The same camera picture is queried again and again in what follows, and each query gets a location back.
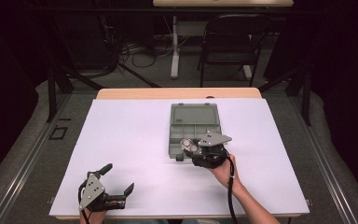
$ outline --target chair leg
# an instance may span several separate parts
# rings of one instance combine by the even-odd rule
[[[251,80],[249,81],[249,87],[253,86],[253,81],[255,79],[255,69],[256,69],[256,64],[254,64],[254,67],[252,69],[252,76],[251,76]]]
[[[310,83],[311,83],[311,73],[310,71],[306,71],[306,75],[304,78],[301,115],[308,126],[310,126]]]
[[[205,66],[203,60],[200,61],[200,65],[201,65],[200,87],[203,87],[203,73],[204,73],[204,66]]]
[[[201,53],[200,58],[199,58],[199,66],[197,66],[197,70],[200,70],[201,61],[202,61],[202,53]]]
[[[253,81],[255,79],[255,70],[256,70],[257,64],[258,64],[258,58],[260,57],[260,51],[261,51],[261,47],[257,49],[257,53],[256,53],[256,56],[255,56],[255,63],[254,63],[254,67],[253,67],[253,70],[252,70],[252,77],[251,77],[251,81],[249,82],[249,87],[253,86]]]

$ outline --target black curtain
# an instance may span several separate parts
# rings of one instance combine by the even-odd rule
[[[34,112],[34,88],[47,79],[33,34],[18,2],[0,1],[0,163]]]
[[[335,30],[316,63],[312,90],[324,99],[332,141],[358,181],[358,2]]]
[[[296,0],[294,10],[328,13],[322,20],[288,18],[265,77],[310,59],[311,89],[324,100],[332,142],[358,181],[358,1]]]

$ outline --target gray mat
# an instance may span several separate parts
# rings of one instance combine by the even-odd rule
[[[62,140],[46,142],[33,171],[9,211],[5,223],[78,223],[78,221],[62,221],[50,217],[48,212],[51,204],[48,203],[48,199],[50,196],[55,196],[58,191],[76,139],[94,97],[95,95],[92,94],[72,95],[60,117],[61,120],[56,123],[57,127],[67,127],[65,137]],[[310,140],[299,124],[300,120],[296,117],[295,109],[291,106],[288,98],[284,96],[267,95],[265,98],[268,99],[268,104],[305,197],[313,201],[310,214],[296,217],[292,223],[342,223],[314,161]],[[282,223],[286,221],[287,218],[281,219]],[[206,222],[215,223],[216,221],[207,220]]]

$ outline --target human arm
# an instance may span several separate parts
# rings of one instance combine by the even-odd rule
[[[235,157],[230,155],[231,160],[236,166]],[[216,179],[226,188],[228,188],[228,180],[230,177],[230,162],[226,160],[221,166],[209,169]],[[237,169],[235,169],[234,182],[232,185],[232,194],[240,202],[243,210],[248,216],[252,224],[274,224],[279,223],[278,220],[267,211],[241,183]]]

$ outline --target gray toolbox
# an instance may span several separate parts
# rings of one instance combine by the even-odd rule
[[[171,108],[170,145],[171,159],[187,158],[181,149],[184,138],[199,142],[207,132],[222,133],[216,104],[174,104]]]

